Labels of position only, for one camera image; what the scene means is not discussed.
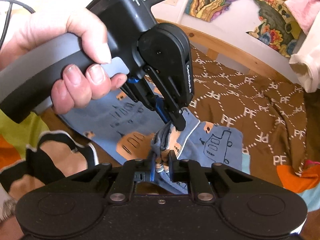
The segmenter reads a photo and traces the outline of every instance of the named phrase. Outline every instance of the black cable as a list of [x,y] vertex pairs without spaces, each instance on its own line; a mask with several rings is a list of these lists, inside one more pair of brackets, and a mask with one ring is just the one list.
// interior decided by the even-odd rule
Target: black cable
[[23,8],[25,8],[30,13],[35,13],[36,12],[30,6],[26,5],[25,3],[19,2],[19,1],[16,1],[16,0],[0,0],[0,2],[15,3],[15,4],[18,4],[18,5],[22,6]]
[[13,5],[13,3],[11,2],[10,5],[9,5],[8,12],[7,12],[7,17],[5,18],[4,29],[3,29],[2,36],[1,36],[1,39],[0,39],[0,50],[1,50],[2,45],[4,43],[4,38],[7,35],[9,22],[10,22],[10,17],[11,17],[12,5]]

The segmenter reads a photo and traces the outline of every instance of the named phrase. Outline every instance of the orange fabric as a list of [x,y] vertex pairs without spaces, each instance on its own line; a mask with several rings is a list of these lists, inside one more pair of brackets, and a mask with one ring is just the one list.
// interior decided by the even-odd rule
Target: orange fabric
[[297,176],[289,165],[278,165],[277,173],[283,187],[295,193],[314,188],[320,182],[320,165],[304,170],[301,177]]
[[0,135],[0,169],[21,160],[18,151]]

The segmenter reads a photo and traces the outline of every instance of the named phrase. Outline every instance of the fingernail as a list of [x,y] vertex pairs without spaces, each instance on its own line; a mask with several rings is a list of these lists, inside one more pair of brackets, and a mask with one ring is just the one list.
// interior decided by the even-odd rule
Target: fingernail
[[77,66],[72,65],[70,68],[68,68],[66,75],[74,86],[78,86],[81,83],[81,72]]
[[97,56],[101,63],[111,63],[111,52],[108,43],[104,43],[97,49]]
[[116,84],[116,88],[120,88],[122,87],[122,85],[124,84],[124,82],[126,81],[127,78],[119,78],[117,80],[117,84]]
[[65,99],[68,93],[68,90],[63,82],[63,80],[59,80],[57,82],[57,90],[61,99]]
[[106,76],[105,76],[105,73],[104,73],[104,70],[103,68],[100,66],[100,65],[94,65],[92,66],[90,69],[89,69],[89,72],[88,72],[92,82],[95,84],[95,85],[99,85],[101,84],[103,81],[106,80]]

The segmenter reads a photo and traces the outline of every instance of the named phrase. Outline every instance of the white wall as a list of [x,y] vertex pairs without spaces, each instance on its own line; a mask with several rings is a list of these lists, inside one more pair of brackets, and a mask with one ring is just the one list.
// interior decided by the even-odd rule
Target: white wall
[[[20,1],[35,8],[43,9],[47,6],[63,7],[64,5],[85,7],[91,0]],[[157,18],[177,22],[178,15],[181,10],[184,10],[184,2],[185,0],[179,0],[177,6],[160,3],[153,6],[152,12]],[[7,6],[7,3],[2,3],[0,12],[6,10]],[[296,75],[289,66],[288,58],[280,55],[275,50],[246,33],[247,31],[254,30],[254,28],[260,24],[258,11],[259,8],[253,0],[238,0],[232,3],[229,11],[220,15],[211,23],[186,14],[183,15],[180,23],[226,41],[267,63],[292,82],[298,82]]]

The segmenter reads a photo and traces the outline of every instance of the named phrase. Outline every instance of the wooden bed rail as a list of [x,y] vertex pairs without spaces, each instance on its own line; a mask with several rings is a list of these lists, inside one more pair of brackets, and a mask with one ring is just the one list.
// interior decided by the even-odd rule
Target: wooden bed rail
[[[168,22],[161,19],[157,19],[159,23]],[[281,75],[278,71],[274,70],[268,64],[262,62],[251,54],[227,43],[222,40],[219,40],[213,36],[210,36],[206,33],[197,31],[195,29],[175,24],[180,27],[189,37],[190,41],[198,43],[202,46],[205,46],[209,49],[207,56],[211,59],[215,59],[218,53],[225,55],[226,57],[231,58],[232,60],[244,65],[249,68],[250,74],[259,74],[264,77],[272,78],[276,81],[288,82],[291,83],[286,77]]]

